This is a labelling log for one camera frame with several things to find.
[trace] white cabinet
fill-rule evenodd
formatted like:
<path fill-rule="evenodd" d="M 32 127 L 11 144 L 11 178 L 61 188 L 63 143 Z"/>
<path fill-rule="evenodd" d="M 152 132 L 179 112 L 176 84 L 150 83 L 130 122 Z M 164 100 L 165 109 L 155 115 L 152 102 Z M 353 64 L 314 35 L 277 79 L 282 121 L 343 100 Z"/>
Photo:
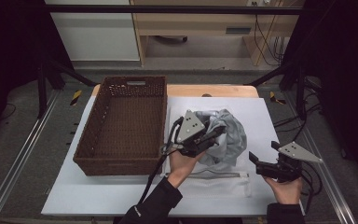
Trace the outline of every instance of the white cabinet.
<path fill-rule="evenodd" d="M 46 0 L 46 4 L 129 5 L 128 0 Z M 139 61 L 130 13 L 51 13 L 71 61 Z"/>

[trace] wooden tabletop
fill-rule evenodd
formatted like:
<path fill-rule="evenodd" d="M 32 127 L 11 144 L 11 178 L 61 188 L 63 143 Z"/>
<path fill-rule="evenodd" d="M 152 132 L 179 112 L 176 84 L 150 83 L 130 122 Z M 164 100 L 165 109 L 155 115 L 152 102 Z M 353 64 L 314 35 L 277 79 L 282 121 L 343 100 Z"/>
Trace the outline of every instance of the wooden tabletop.
<path fill-rule="evenodd" d="M 92 95 L 95 96 L 100 85 L 95 86 Z M 258 93 L 253 86 L 242 85 L 167 85 L 169 96 L 212 96 L 212 97 L 250 97 L 258 98 Z"/>

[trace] black cable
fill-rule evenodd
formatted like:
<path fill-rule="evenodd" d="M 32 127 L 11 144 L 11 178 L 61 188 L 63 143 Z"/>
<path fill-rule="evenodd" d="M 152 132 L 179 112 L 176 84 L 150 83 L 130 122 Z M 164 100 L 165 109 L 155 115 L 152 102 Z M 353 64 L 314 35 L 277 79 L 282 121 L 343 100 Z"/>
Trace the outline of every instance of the black cable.
<path fill-rule="evenodd" d="M 308 94 L 305 98 L 304 98 L 304 100 L 306 101 L 310 96 L 312 96 L 312 95 L 317 95 L 318 93 L 316 93 L 316 92 L 312 92 L 312 93 L 310 93 L 310 94 Z"/>
<path fill-rule="evenodd" d="M 300 135 L 301 131 L 304 129 L 306 123 L 307 123 L 307 116 L 305 116 L 304 122 L 301 124 L 300 130 L 298 130 L 298 132 L 295 135 L 295 137 L 293 138 L 292 142 L 295 142 L 297 140 L 297 138 Z"/>
<path fill-rule="evenodd" d="M 261 34 L 261 36 L 263 37 L 264 42 L 265 42 L 266 45 L 267 45 L 267 48 L 268 48 L 269 53 L 270 53 L 271 56 L 273 57 L 274 54 L 272 53 L 271 48 L 269 47 L 269 43 L 268 43 L 267 39 L 264 37 L 263 31 L 262 31 L 261 28 L 260 28 L 260 24 L 258 23 L 257 15 L 255 15 L 255 25 L 257 26 L 258 30 L 260 31 L 260 34 Z"/>
<path fill-rule="evenodd" d="M 276 52 L 277 52 L 277 46 L 278 46 L 278 38 L 279 38 L 279 37 L 277 37 L 277 36 L 275 37 L 274 50 L 273 50 L 273 51 L 274 51 L 273 57 L 276 58 L 276 59 L 278 59 L 278 56 L 277 56 L 277 54 L 276 54 Z"/>
<path fill-rule="evenodd" d="M 313 194 L 313 186 L 310 183 L 310 181 L 303 174 L 301 174 L 301 177 L 310 186 L 310 192 L 309 192 L 309 195 L 308 195 L 307 205 L 306 205 L 306 207 L 304 209 L 305 214 L 307 214 L 309 212 L 309 210 L 310 210 L 310 203 L 312 202 L 312 198 L 313 198 L 313 195 L 314 195 Z"/>
<path fill-rule="evenodd" d="M 320 105 L 320 104 L 313 105 L 312 107 L 310 107 L 309 109 L 307 109 L 306 112 L 307 112 L 307 113 L 308 113 L 308 112 L 313 112 L 314 108 L 315 108 L 316 106 L 318 106 L 318 105 Z M 289 118 L 289 119 L 281 119 L 281 120 L 278 120 L 278 121 L 276 121 L 276 122 L 273 123 L 274 128 L 278 128 L 278 127 L 281 127 L 281 126 L 283 126 L 283 125 L 285 125 L 285 124 L 287 124 L 287 123 L 290 123 L 290 122 L 292 122 L 292 121 L 298 119 L 298 117 L 299 117 L 299 115 L 294 116 L 294 117 Z"/>
<path fill-rule="evenodd" d="M 254 31 L 254 33 L 255 33 L 256 30 L 257 30 L 257 27 L 258 27 L 257 24 L 258 24 L 257 15 L 255 15 L 255 31 Z M 271 65 L 271 66 L 276 66 L 276 65 L 278 65 L 278 64 L 272 64 L 272 63 L 267 62 L 266 57 L 264 56 L 263 51 L 261 50 L 260 47 L 258 47 L 258 44 L 257 44 L 257 40 L 256 40 L 256 39 L 255 39 L 255 46 L 258 48 L 258 50 L 260 50 L 261 56 L 263 57 L 264 62 L 266 62 L 266 64 Z"/>
<path fill-rule="evenodd" d="M 313 178 L 312 178 L 312 175 L 310 174 L 310 172 L 308 172 L 307 170 L 305 169 L 302 169 L 301 172 L 305 172 L 309 177 L 310 177 L 310 183 L 312 184 L 312 187 L 313 187 Z M 308 196 L 309 194 L 308 193 L 304 193 L 304 192 L 301 192 L 302 195 L 305 195 L 305 196 Z"/>
<path fill-rule="evenodd" d="M 171 130 L 170 130 L 170 134 L 168 136 L 168 140 L 167 140 L 167 143 L 165 144 L 165 149 L 164 150 L 167 150 L 170 146 L 171 146 L 171 143 L 172 143 L 172 135 L 173 135 L 173 132 L 175 131 L 176 129 L 176 126 L 177 125 L 181 125 L 182 122 L 183 122 L 183 117 L 180 117 L 179 119 L 177 119 L 172 127 L 171 127 Z M 145 187 L 145 190 L 144 190 L 144 193 L 142 194 L 141 196 L 141 199 L 139 200 L 138 204 L 142 203 L 144 200 L 145 200 L 145 197 L 147 195 L 147 192 L 149 191 L 150 189 L 150 186 L 152 185 L 153 183 L 153 179 L 155 177 L 155 175 L 157 174 L 158 170 L 159 170 L 159 167 L 161 167 L 162 163 L 165 162 L 165 160 L 167 159 L 167 157 L 169 155 L 171 155 L 173 152 L 175 152 L 176 150 L 170 152 L 170 153 L 167 153 L 167 154 L 163 154 L 159 160 L 158 160 L 158 163 L 156 165 L 156 168 L 155 170 L 153 171 L 153 173 L 147 178 L 147 183 L 146 183 L 146 187 Z"/>
<path fill-rule="evenodd" d="M 167 159 L 167 155 L 162 155 L 162 156 L 159 158 L 155 170 L 153 171 L 153 173 L 152 173 L 152 174 L 148 177 L 148 179 L 147 179 L 147 184 L 146 184 L 144 193 L 142 194 L 142 197 L 141 197 L 141 199 L 139 200 L 138 204 L 142 203 L 142 202 L 145 200 L 145 197 L 146 197 L 146 195 L 147 195 L 147 192 L 149 191 L 150 186 L 151 186 L 152 183 L 153 183 L 154 176 L 157 174 L 157 172 L 158 172 L 158 170 L 159 170 L 159 167 L 162 165 L 162 163 L 165 162 L 165 159 Z"/>
<path fill-rule="evenodd" d="M 294 131 L 295 129 L 299 129 L 301 126 L 297 126 L 295 128 L 292 128 L 292 129 L 287 129 L 287 130 L 279 130 L 277 131 L 276 133 L 289 133 L 291 131 Z"/>
<path fill-rule="evenodd" d="M 12 115 L 14 114 L 14 112 L 16 112 L 16 110 L 17 110 L 17 107 L 16 107 L 15 105 L 13 105 L 13 104 L 7 103 L 7 105 L 13 106 L 13 111 L 11 111 L 10 114 L 8 114 L 7 116 L 1 118 L 0 120 L 9 118 L 9 117 L 12 116 Z"/>
<path fill-rule="evenodd" d="M 308 78 L 305 78 L 304 87 L 311 92 L 321 93 L 322 87 L 318 84 L 314 83 L 313 81 L 309 80 Z"/>
<path fill-rule="evenodd" d="M 316 171 L 316 169 L 307 161 L 304 161 L 304 163 L 306 163 L 312 170 L 313 172 L 316 174 L 316 176 L 318 177 L 318 181 L 319 181 L 319 188 L 318 190 L 316 190 L 316 192 L 313 195 L 318 195 L 319 193 L 322 192 L 324 183 L 322 182 L 321 176 L 319 175 L 319 173 Z"/>
<path fill-rule="evenodd" d="M 281 48 L 279 49 L 279 53 L 277 54 L 278 55 L 278 61 L 279 61 L 279 64 L 282 63 L 282 37 L 281 37 Z"/>
<path fill-rule="evenodd" d="M 283 48 L 284 48 L 284 36 L 281 37 L 281 48 L 280 48 L 280 64 L 282 64 L 282 61 L 283 61 Z"/>

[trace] white table surface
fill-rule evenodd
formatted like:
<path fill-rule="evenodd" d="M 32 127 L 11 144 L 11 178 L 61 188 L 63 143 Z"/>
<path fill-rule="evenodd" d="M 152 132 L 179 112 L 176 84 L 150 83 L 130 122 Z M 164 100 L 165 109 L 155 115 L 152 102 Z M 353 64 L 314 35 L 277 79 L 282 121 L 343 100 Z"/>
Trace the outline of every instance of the white table surface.
<path fill-rule="evenodd" d="M 78 125 L 72 145 L 60 173 L 43 207 L 43 215 L 51 216 L 122 216 L 138 203 L 147 182 L 147 175 L 86 176 L 73 162 L 76 146 L 84 129 L 95 96 L 91 96 Z M 270 147 L 278 141 L 269 112 L 262 98 L 228 97 L 169 97 L 172 106 L 197 107 L 227 105 L 243 125 L 248 139 L 246 159 L 252 151 L 261 161 L 276 162 L 277 151 Z M 275 203 L 269 185 L 255 173 L 255 166 L 247 161 L 250 175 L 250 197 L 184 198 L 170 212 L 172 217 L 246 217 L 265 215 L 267 205 Z M 159 182 L 156 176 L 149 193 Z"/>

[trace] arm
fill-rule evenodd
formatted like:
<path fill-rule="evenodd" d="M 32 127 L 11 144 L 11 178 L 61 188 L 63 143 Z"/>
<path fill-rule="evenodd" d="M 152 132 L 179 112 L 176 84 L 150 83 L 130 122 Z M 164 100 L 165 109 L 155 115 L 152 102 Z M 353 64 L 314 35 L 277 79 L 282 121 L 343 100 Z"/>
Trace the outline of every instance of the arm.
<path fill-rule="evenodd" d="M 301 178 L 292 182 L 278 183 L 269 177 L 264 177 L 271 186 L 277 203 L 271 203 L 267 208 L 268 224 L 287 223 L 302 224 L 305 223 L 299 204 L 302 189 Z"/>
<path fill-rule="evenodd" d="M 203 154 L 190 158 L 173 152 L 170 155 L 171 173 L 168 178 L 164 177 L 143 203 L 131 207 L 119 224 L 164 223 L 171 209 L 182 199 L 177 188 L 190 175 Z"/>

